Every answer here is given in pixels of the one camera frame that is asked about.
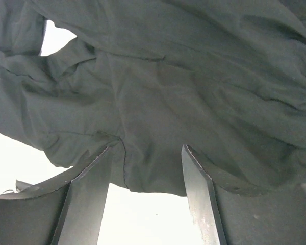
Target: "dark gray fabric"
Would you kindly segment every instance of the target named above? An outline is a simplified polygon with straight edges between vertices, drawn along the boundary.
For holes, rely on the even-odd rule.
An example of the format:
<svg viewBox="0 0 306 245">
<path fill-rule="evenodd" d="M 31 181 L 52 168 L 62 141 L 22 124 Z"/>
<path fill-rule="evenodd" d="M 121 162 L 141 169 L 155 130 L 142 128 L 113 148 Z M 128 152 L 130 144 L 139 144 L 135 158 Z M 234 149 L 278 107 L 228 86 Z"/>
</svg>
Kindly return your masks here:
<svg viewBox="0 0 306 245">
<path fill-rule="evenodd" d="M 40 57 L 45 19 L 77 35 Z M 306 0 L 0 0 L 0 132 L 113 183 L 185 195 L 183 144 L 244 181 L 306 181 Z"/>
</svg>

